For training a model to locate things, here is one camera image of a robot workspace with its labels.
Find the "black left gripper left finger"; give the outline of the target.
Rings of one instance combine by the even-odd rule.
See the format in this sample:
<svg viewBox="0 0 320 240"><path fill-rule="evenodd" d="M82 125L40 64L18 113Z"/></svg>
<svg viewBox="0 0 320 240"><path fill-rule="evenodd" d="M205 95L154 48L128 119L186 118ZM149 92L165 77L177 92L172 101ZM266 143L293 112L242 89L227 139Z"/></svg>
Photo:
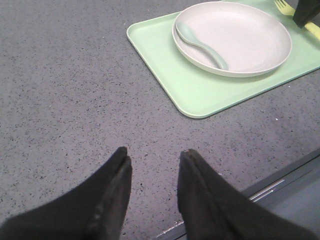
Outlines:
<svg viewBox="0 0 320 240"><path fill-rule="evenodd" d="M2 240L118 240L132 186L132 162L119 147L88 179L57 199L9 218Z"/></svg>

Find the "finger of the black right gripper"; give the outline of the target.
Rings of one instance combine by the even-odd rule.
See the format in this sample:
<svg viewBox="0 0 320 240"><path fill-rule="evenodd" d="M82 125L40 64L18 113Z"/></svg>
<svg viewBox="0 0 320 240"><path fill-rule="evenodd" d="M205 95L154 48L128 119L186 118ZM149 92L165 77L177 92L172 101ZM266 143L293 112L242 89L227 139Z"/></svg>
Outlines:
<svg viewBox="0 0 320 240"><path fill-rule="evenodd" d="M303 28L310 20L320 13L320 0L299 0L293 21Z"/></svg>

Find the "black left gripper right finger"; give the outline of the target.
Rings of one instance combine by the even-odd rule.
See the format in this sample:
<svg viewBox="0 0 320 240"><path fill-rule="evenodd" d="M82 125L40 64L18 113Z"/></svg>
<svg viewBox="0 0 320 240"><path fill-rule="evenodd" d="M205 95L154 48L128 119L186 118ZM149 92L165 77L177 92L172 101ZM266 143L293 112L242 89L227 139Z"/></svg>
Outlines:
<svg viewBox="0 0 320 240"><path fill-rule="evenodd" d="M180 154L177 203L189 240L317 239L250 201L194 149Z"/></svg>

